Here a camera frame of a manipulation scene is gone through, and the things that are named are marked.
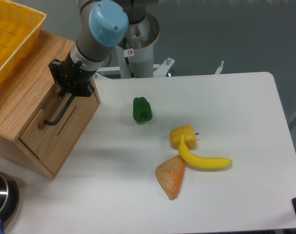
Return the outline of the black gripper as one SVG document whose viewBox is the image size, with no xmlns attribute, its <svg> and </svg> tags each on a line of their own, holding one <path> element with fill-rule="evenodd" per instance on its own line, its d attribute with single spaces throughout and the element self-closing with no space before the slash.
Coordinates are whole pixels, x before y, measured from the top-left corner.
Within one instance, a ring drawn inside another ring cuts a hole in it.
<svg viewBox="0 0 296 234">
<path fill-rule="evenodd" d="M 54 82 L 60 86 L 58 95 L 63 97 L 66 93 L 75 97 L 90 97 L 94 93 L 91 78 L 95 71 L 85 71 L 81 61 L 74 62 L 70 53 L 61 62 L 54 59 L 48 65 Z"/>
</svg>

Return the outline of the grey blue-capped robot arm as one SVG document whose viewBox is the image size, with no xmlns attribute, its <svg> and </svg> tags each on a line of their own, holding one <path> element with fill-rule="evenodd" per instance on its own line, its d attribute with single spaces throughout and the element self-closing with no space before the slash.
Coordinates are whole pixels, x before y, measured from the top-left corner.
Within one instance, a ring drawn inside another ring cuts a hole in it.
<svg viewBox="0 0 296 234">
<path fill-rule="evenodd" d="M 122 78 L 153 77 L 153 46 L 160 34 L 157 19 L 146 11 L 152 0 L 79 0 L 82 30 L 63 61 L 49 69 L 59 96 L 89 97 L 92 76 L 116 48 Z"/>
</svg>

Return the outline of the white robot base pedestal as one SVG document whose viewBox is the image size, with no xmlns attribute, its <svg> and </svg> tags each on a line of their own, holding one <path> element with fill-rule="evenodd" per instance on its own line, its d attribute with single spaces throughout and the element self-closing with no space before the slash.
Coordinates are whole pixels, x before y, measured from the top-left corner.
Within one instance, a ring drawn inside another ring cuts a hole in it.
<svg viewBox="0 0 296 234">
<path fill-rule="evenodd" d="M 146 13 L 140 22 L 129 25 L 116 46 L 122 79 L 153 77 L 154 44 L 159 34 L 159 22 L 150 13 Z"/>
</svg>

